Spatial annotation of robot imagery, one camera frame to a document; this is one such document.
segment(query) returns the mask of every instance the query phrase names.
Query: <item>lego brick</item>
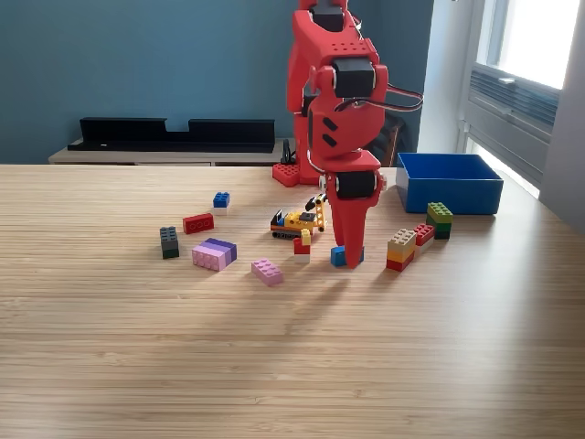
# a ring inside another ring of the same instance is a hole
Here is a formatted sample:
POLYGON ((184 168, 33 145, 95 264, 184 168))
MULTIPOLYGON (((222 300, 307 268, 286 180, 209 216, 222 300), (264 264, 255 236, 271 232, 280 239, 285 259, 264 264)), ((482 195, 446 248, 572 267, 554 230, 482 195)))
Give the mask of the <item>lego brick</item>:
POLYGON ((394 261, 386 261, 386 268, 390 270, 394 270, 395 272, 403 272, 406 267, 414 260, 414 252, 412 252, 411 256, 403 263, 394 262, 394 261))
POLYGON ((183 219, 183 230, 185 234, 199 233, 200 231, 212 230, 214 228, 213 215, 204 213, 195 217, 183 219))
POLYGON ((212 244, 216 244, 216 245, 220 245, 222 247, 228 248, 229 251, 231 252, 230 259, 233 262, 238 259, 238 246, 236 244, 233 244, 233 243, 227 242, 227 241, 215 240, 213 238, 209 238, 208 240, 206 240, 206 242, 210 242, 212 244))
POLYGON ((435 233, 435 240, 436 241, 447 241, 450 238, 451 238, 450 231, 437 231, 435 233))
POLYGON ((412 252, 414 252, 415 249, 416 249, 416 246, 409 253, 399 253, 399 252, 393 252, 392 250, 388 250, 388 252, 386 253, 386 259, 388 261, 404 263, 412 255, 412 252))
POLYGON ((295 254, 294 261, 296 263, 311 263, 311 255, 310 254, 295 254))
POLYGON ((416 249, 414 250, 414 259, 420 258, 420 256, 426 252, 432 244, 435 243, 435 237, 433 236, 428 241, 426 241, 422 245, 417 245, 416 249))
POLYGON ((295 187, 301 180, 301 170, 298 165, 276 164, 272 167, 272 178, 286 187, 295 187))
POLYGON ((163 250, 163 259, 174 259, 180 256, 179 249, 163 250))
POLYGON ((284 282, 284 274, 281 269, 268 259, 259 259, 251 265, 251 270, 256 277, 268 286, 274 286, 284 282))
POLYGON ((303 245, 311 245, 311 232, 308 229, 301 230, 301 241, 303 245))
POLYGON ((208 268, 209 270, 214 270, 216 272, 220 272, 227 267, 226 253, 197 245, 197 247, 193 249, 192 254, 193 264, 199 267, 208 268))
POLYGON ((294 245, 294 254, 311 254, 311 246, 303 245, 301 238, 294 238, 292 244, 294 245))
POLYGON ((228 192, 218 192, 213 198, 213 207, 214 208, 226 208, 229 206, 229 193, 228 192))
POLYGON ((410 254, 414 250, 416 243, 417 234, 414 230, 400 229, 392 239, 388 241, 388 251, 400 254, 410 254))
POLYGON ((443 224, 437 223, 431 215, 427 215, 427 225, 432 226, 435 228, 435 235, 439 231, 451 231, 452 224, 450 222, 446 222, 443 224))
POLYGON ((435 236, 435 227, 432 225, 421 224, 414 228, 414 232, 417 234, 416 245, 421 246, 435 236))
POLYGON ((213 208, 213 214, 218 217, 227 217, 229 214, 229 208, 213 208))
MULTIPOLYGON (((364 251, 365 249, 362 249, 362 256, 359 258, 360 262, 364 261, 364 251)), ((347 265, 346 247, 344 245, 331 249, 331 264, 335 267, 344 267, 347 265)))
POLYGON ((175 227, 163 227, 160 230, 161 235, 161 250, 163 252, 167 250, 177 250, 179 249, 179 241, 176 237, 176 228, 175 227))
POLYGON ((231 252, 229 251, 229 248, 207 241, 201 242, 199 245, 201 247, 207 247, 208 249, 216 250, 218 252, 223 253, 226 258, 226 266, 230 265, 233 262, 233 260, 231 259, 231 252))
POLYGON ((431 215, 437 224, 453 223, 453 214, 442 203, 429 203, 427 214, 431 215))

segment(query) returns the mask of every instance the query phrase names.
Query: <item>yellow lego brick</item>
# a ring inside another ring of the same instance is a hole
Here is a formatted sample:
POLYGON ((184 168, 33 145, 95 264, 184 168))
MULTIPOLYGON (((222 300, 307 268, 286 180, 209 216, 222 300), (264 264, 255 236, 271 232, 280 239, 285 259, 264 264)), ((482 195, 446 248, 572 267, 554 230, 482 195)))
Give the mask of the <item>yellow lego brick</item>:
POLYGON ((453 223, 453 214, 442 203, 429 203, 427 213, 437 224, 453 223))
POLYGON ((411 249, 409 252, 403 252, 403 253, 393 252, 392 250, 388 250, 388 253, 386 254, 386 259, 389 261, 404 263, 412 255, 412 253, 415 252, 415 250, 416 250, 416 246, 414 247, 414 249, 411 249))
POLYGON ((388 241, 388 251, 410 256, 416 244, 417 234, 414 230, 401 229, 388 241))
POLYGON ((303 245, 311 245, 311 232, 308 229, 301 230, 301 241, 303 245))

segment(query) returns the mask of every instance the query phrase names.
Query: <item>yellow toy excavator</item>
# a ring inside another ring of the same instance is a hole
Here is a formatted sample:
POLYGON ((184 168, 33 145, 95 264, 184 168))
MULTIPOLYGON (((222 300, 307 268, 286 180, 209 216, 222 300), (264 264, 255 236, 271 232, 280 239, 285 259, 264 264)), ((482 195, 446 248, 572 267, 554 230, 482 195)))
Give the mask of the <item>yellow toy excavator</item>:
POLYGON ((316 227, 323 233, 327 227, 324 214, 324 203, 327 201, 326 194, 319 194, 309 200, 305 206, 305 212, 292 212, 282 215, 282 210, 276 212, 271 221, 272 236, 285 240, 300 238, 302 230, 307 229, 313 235, 316 227))

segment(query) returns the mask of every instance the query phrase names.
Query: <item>cable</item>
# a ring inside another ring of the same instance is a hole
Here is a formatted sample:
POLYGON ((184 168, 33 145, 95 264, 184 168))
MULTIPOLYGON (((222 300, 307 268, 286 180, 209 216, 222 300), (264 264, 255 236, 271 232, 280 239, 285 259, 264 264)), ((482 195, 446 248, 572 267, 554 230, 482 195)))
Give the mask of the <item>cable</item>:
POLYGON ((399 94, 402 96, 408 96, 410 98, 417 98, 419 101, 415 105, 396 105, 392 103, 385 103, 385 102, 378 102, 372 101, 368 98, 353 98, 348 99, 347 101, 341 102, 339 105, 335 107, 336 112, 342 112, 347 107, 355 103, 368 103, 370 105, 374 105, 379 108, 383 108, 384 110, 390 110, 392 112, 416 112, 422 108, 422 104, 424 103, 424 95, 421 93, 417 93, 415 91, 409 91, 405 89, 401 89, 399 87, 395 87, 392 84, 388 84, 387 92, 392 94, 399 94))

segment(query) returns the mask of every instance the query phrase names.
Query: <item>stacked lego bricks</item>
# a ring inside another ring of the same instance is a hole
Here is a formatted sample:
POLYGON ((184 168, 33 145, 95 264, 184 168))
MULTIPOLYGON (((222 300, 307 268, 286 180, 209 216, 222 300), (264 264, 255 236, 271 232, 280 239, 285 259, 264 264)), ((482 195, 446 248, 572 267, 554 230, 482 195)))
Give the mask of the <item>stacked lego bricks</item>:
POLYGON ((193 264, 216 272, 221 272, 238 259, 238 247, 231 242, 208 240, 193 249, 193 264))
POLYGON ((388 241, 386 268, 402 272, 414 260, 417 234, 414 230, 401 229, 388 241))
POLYGON ((451 238, 453 214, 442 203, 430 203, 427 209, 427 224, 435 229, 435 240, 451 238))

